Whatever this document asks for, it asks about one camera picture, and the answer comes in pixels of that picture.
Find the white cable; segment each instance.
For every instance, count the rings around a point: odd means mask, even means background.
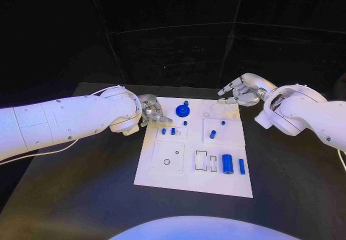
[[[108,90],[108,89],[115,89],[115,88],[118,88],[118,87],[119,87],[119,86],[109,86],[109,87],[106,87],[106,88],[95,91],[91,95],[95,95],[95,94],[101,93],[102,91],[105,91],[105,90]]]
[[[340,162],[341,162],[341,165],[343,165],[343,168],[344,168],[344,171],[346,171],[344,160],[343,160],[341,153],[340,153],[340,150],[339,150],[339,149],[337,149],[337,154],[339,154]]]
[[[27,156],[21,156],[21,157],[14,158],[14,159],[11,159],[11,160],[8,160],[8,161],[0,162],[0,165],[7,164],[7,163],[10,163],[10,162],[13,162],[13,161],[16,161],[16,160],[19,160],[19,159],[24,159],[24,158],[27,158],[27,157],[40,156],[40,155],[47,155],[47,154],[56,154],[56,153],[62,152],[63,150],[66,150],[69,147],[72,147],[72,145],[73,145],[76,142],[78,142],[78,139],[76,139],[76,140],[72,142],[72,144],[69,144],[62,150],[50,151],[50,152],[45,152],[45,153],[37,153],[37,154],[32,154],[32,155],[27,155]]]

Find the robotic hand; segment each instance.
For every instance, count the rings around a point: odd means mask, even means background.
[[[76,141],[105,130],[135,133],[143,117],[171,123],[153,94],[135,96],[122,86],[91,95],[0,109],[0,161],[47,146]]]
[[[220,104],[252,106],[264,101],[255,121],[268,129],[272,125],[295,136],[311,129],[324,144],[346,152],[346,102],[327,101],[305,85],[277,87],[261,76],[245,73],[218,92],[232,90],[233,97],[220,98]]]

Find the small blue piece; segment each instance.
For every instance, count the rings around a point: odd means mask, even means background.
[[[210,139],[215,139],[215,135],[216,135],[216,131],[212,130],[212,131],[210,131]]]
[[[174,113],[180,118],[184,118],[190,114],[189,102],[184,101],[183,105],[179,105]]]
[[[245,174],[243,160],[239,159],[239,174]]]
[[[233,173],[232,156],[229,154],[222,155],[222,170],[225,174]]]

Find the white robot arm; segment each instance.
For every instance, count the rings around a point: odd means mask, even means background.
[[[233,97],[220,98],[222,104],[252,106],[264,101],[255,121],[268,129],[272,125],[295,136],[311,129],[324,144],[346,152],[346,102],[327,101],[305,85],[277,87],[261,76],[245,73],[218,92],[232,90]]]
[[[171,123],[154,95],[135,96],[121,86],[94,94],[0,109],[0,161],[88,137],[108,126],[127,136],[138,131],[141,117],[141,126],[148,119]]]

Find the dark gray table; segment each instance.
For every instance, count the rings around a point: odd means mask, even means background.
[[[109,84],[81,83],[75,95]],[[127,85],[137,95],[218,99],[218,90]],[[145,128],[102,133],[33,159],[0,215],[0,239],[104,240],[171,216],[241,220],[304,240],[346,239],[346,173],[314,133],[284,135],[241,107],[254,198],[134,185]],[[52,146],[40,152],[63,148]]]

